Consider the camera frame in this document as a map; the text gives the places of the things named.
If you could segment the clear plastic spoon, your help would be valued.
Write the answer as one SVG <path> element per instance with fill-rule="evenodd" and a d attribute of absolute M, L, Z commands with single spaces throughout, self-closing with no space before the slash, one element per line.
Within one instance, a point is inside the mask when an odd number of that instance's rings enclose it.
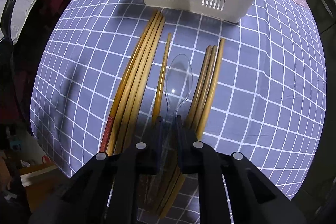
<path fill-rule="evenodd" d="M 166 169 L 171 154 L 175 153 L 177 149 L 174 124 L 180 108 L 190 96 L 192 85 L 193 71 L 190 59 L 187 55 L 180 53 L 170 63 L 163 88 L 167 108 L 165 118 L 163 119 L 163 147 L 160 171 Z"/>

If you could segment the wooden chopstick right outer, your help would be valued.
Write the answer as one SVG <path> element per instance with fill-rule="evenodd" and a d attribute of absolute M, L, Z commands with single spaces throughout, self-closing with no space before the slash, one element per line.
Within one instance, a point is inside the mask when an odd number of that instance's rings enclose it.
<path fill-rule="evenodd" d="M 197 139 L 201 141 L 205 126 L 209 117 L 209 113 L 211 110 L 211 106 L 213 104 L 214 96 L 215 96 L 215 91 L 218 83 L 218 78 L 219 78 L 219 73 L 221 70 L 221 63 L 222 63 L 222 57 L 223 57 L 223 50 L 224 50 L 224 43 L 225 43 L 225 38 L 221 38 L 220 43 L 219 43 L 219 49 L 217 52 L 217 58 L 216 58 L 216 63 L 214 67 L 214 72 L 212 75 L 211 83 L 210 83 L 210 89 L 209 93 L 207 95 L 207 99 L 205 102 L 205 107 L 203 109 L 202 116 L 199 121 L 198 128 L 196 130 L 196 135 Z"/>

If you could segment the ridged single wooden chopstick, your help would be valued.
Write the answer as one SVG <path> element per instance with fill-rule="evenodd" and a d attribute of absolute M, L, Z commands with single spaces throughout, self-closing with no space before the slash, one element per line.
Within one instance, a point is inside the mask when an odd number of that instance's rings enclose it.
<path fill-rule="evenodd" d="M 159 78 L 158 78 L 157 91 L 156 91 L 156 94 L 155 94 L 153 115 L 152 115 L 152 119 L 151 119 L 151 125 L 153 127 L 155 126 L 156 119 L 158 118 L 160 110 L 161 110 L 163 87 L 164 87 L 164 82 L 165 82 L 166 66 L 167 66 L 167 60 L 168 60 L 171 38 L 172 38 L 172 33 L 169 32 L 168 36 L 167 36 L 165 51 L 164 51 L 164 54 L 163 54 L 162 66 L 161 66 L 161 70 L 160 70 L 160 74 L 159 74 Z"/>

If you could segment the wooden chopstick right inner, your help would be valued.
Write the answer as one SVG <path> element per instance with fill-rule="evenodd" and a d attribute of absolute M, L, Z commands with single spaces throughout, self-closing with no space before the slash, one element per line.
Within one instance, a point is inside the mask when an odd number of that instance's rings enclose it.
<path fill-rule="evenodd" d="M 191 102 L 191 106 L 190 106 L 187 118 L 185 120 L 185 127 L 187 129 L 189 129 L 191 127 L 194 116 L 195 116 L 195 112 L 197 110 L 197 105 L 198 105 L 198 102 L 199 102 L 199 98 L 201 96 L 203 83 L 204 83 L 205 77 L 206 77 L 207 67 L 208 67 L 209 61 L 210 61 L 211 49 L 212 49 L 212 46 L 208 46 L 207 49 L 206 49 L 205 57 L 204 57 L 203 63 L 202 63 L 201 73 L 200 73 L 199 78 L 198 78 L 197 86 L 196 86 L 196 89 L 195 89 L 195 92 L 194 92 L 193 100 Z"/>

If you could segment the wooden chopstick far left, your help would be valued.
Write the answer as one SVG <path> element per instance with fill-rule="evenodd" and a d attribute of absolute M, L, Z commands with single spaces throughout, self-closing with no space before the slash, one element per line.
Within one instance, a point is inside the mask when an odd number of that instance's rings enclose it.
<path fill-rule="evenodd" d="M 108 115 L 108 120 L 107 120 L 107 123 L 106 123 L 106 126 L 105 126 L 105 130 L 104 130 L 104 134 L 103 134 L 103 138 L 102 138 L 102 141 L 101 141 L 99 152 L 106 152 L 106 149 L 107 149 L 107 146 L 108 146 L 108 141 L 110 139 L 110 134 L 112 132 L 112 125 L 113 125 L 113 122 L 114 122 L 114 119 L 115 119 L 115 116 L 116 116 L 118 106 L 120 104 L 120 100 L 121 100 L 121 97 L 122 97 L 122 94 L 123 94 L 123 90 L 124 90 L 125 85 L 128 81 L 128 78 L 130 76 L 130 72 L 131 72 L 131 69 L 132 69 L 133 64 L 135 62 L 135 58 L 137 57 L 137 55 L 139 53 L 139 50 L 140 50 L 140 48 L 143 44 L 145 36 L 147 35 L 150 26 L 153 24 L 153 20 L 155 19 L 157 13 L 158 13 L 157 10 L 155 10 L 153 12 L 153 14 L 151 16 L 151 19 L 147 23 L 145 29 L 143 30 L 143 32 L 142 32 L 134 50 L 133 50 L 133 53 L 131 55 L 131 58 L 128 61 L 126 69 L 123 72 L 122 79 L 121 79 L 120 84 L 118 86 L 118 89 L 117 89 L 116 95 L 114 97 L 112 107 L 111 107 L 109 115 Z"/>

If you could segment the wooden chopstick right middle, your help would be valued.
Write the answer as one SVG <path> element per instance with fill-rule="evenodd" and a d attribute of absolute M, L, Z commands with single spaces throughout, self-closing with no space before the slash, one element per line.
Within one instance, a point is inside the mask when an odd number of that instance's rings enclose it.
<path fill-rule="evenodd" d="M 199 98 L 199 102 L 198 102 L 198 105 L 197 105 L 197 110 L 195 112 L 195 116 L 194 116 L 192 125 L 190 127 L 190 129 L 192 129 L 192 130 L 197 129 L 200 118 L 201 118 L 202 113 L 203 113 L 203 109 L 205 107 L 207 94 L 208 94 L 209 88 L 210 88 L 211 76 L 212 76 L 212 73 L 213 73 L 216 53 L 217 53 L 217 46 L 212 46 L 210 61 L 209 61 L 209 65 L 207 67 L 206 77 L 205 77 L 205 81 L 203 83 L 201 96 Z"/>

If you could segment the blue checked tablecloth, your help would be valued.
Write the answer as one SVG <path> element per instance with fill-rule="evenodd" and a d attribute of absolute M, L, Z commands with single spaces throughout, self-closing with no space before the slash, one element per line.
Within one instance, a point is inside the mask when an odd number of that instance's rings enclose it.
<path fill-rule="evenodd" d="M 99 149 L 114 96 L 153 9 L 143 0 L 72 0 L 43 52 L 30 106 L 34 137 L 67 175 Z M 135 137 L 150 125 L 165 40 L 198 79 L 206 47 L 224 39 L 202 139 L 242 152 L 292 198 L 318 147 L 326 111 L 326 65 L 311 11 L 293 0 L 253 0 L 237 23 L 164 8 L 165 26 Z"/>

